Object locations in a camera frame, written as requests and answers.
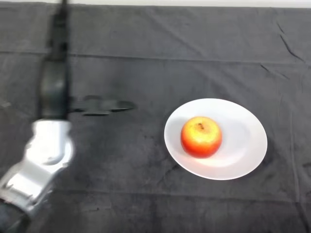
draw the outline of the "plate rim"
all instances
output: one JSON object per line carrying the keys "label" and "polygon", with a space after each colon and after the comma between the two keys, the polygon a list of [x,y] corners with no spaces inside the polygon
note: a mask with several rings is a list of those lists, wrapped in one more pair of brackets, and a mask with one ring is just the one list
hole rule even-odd
{"label": "plate rim", "polygon": [[[204,176],[204,175],[200,175],[198,173],[196,173],[195,171],[191,171],[190,169],[184,167],[178,160],[176,160],[175,156],[172,155],[170,149],[168,148],[167,146],[167,139],[166,139],[166,135],[165,135],[165,131],[166,131],[166,128],[167,128],[167,123],[170,119],[170,117],[174,114],[174,112],[176,110],[178,110],[180,107],[182,107],[183,105],[185,104],[188,104],[188,103],[191,103],[191,102],[194,102],[194,101],[198,101],[198,100],[221,100],[221,101],[225,101],[225,102],[230,102],[231,104],[235,104],[243,109],[245,109],[246,111],[248,111],[253,117],[255,117],[255,119],[259,122],[260,126],[262,127],[263,129],[263,132],[264,132],[264,135],[265,135],[265,153],[264,153],[264,156],[262,157],[262,159],[260,160],[260,163],[258,163],[258,165],[256,165],[254,168],[250,169],[249,171],[247,171],[246,173],[243,173],[242,175],[237,175],[235,177],[232,177],[232,178],[212,178],[212,177],[207,177],[207,176]],[[196,99],[196,100],[191,100],[191,101],[188,101],[186,103],[183,103],[182,105],[180,105],[179,107],[177,107],[170,115],[169,117],[167,118],[166,120],[166,123],[165,123],[165,127],[164,127],[164,142],[165,142],[165,146],[166,146],[166,149],[168,150],[170,156],[183,168],[185,169],[186,171],[196,175],[196,176],[199,176],[199,177],[202,177],[202,178],[205,178],[205,179],[209,179],[209,180],[216,180],[216,181],[228,181],[228,180],[234,180],[234,179],[237,179],[237,178],[240,178],[240,177],[243,177],[243,176],[246,176],[248,175],[249,173],[251,173],[252,171],[254,171],[257,167],[259,167],[259,165],[262,163],[263,159],[265,158],[266,154],[267,154],[267,150],[268,150],[268,137],[267,137],[267,132],[264,128],[264,126],[262,125],[261,121],[251,112],[249,111],[247,108],[243,107],[242,105],[240,104],[237,104],[235,102],[232,102],[232,101],[229,101],[229,100],[224,100],[224,99],[218,99],[218,98],[201,98],[201,99]]]}

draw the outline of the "table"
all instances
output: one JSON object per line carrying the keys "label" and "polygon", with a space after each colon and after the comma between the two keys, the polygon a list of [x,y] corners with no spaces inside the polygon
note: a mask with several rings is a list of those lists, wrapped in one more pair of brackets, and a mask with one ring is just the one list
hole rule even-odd
{"label": "table", "polygon": [[[23,154],[55,5],[0,4],[0,175]],[[74,96],[138,109],[72,115],[70,168],[29,232],[309,233],[311,11],[74,5]],[[249,175],[197,177],[168,154],[181,104],[220,98],[262,122],[268,151]]]}

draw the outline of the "apple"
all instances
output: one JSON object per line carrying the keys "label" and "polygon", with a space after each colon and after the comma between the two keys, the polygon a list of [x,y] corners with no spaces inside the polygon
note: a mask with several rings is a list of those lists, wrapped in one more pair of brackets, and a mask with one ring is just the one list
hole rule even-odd
{"label": "apple", "polygon": [[191,118],[181,130],[181,144],[184,150],[196,158],[210,157],[219,149],[221,143],[221,129],[208,117]]}

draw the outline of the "apple stem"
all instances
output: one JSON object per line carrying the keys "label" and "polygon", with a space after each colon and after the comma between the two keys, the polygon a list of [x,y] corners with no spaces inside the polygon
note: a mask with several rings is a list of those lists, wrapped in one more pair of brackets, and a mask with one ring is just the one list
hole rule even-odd
{"label": "apple stem", "polygon": [[203,126],[203,124],[202,124],[202,123],[199,123],[198,125],[201,127],[201,130],[203,130],[203,129],[204,129],[204,126]]}

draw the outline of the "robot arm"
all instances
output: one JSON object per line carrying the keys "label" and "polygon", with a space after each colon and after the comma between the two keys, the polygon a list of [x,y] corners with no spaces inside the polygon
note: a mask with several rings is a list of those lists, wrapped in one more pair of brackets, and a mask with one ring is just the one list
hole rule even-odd
{"label": "robot arm", "polygon": [[0,233],[25,232],[51,193],[55,176],[70,164],[74,146],[69,136],[69,113],[107,116],[135,107],[128,101],[102,100],[98,96],[88,96],[80,101],[70,98],[67,19],[67,0],[63,0],[52,18],[48,41],[50,53],[41,66],[34,135],[25,147],[21,162],[11,167],[0,180]]}

